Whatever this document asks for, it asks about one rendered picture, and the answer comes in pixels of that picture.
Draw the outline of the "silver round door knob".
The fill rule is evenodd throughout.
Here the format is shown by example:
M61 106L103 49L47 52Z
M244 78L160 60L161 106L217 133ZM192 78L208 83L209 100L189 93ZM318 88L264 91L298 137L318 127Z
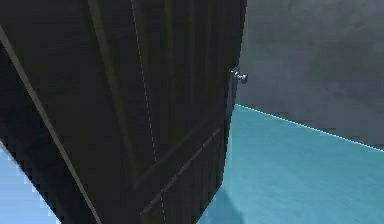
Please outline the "silver round door knob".
M231 70L231 74L234 79L237 79L240 81L242 84L246 84L248 81L248 75L246 73L242 73L240 71L239 67L235 67Z

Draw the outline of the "dark wooden room door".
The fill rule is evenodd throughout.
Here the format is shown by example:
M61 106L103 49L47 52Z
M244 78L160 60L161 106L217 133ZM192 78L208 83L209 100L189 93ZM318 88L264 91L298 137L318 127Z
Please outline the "dark wooden room door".
M0 0L0 142L60 224L198 224L247 0Z

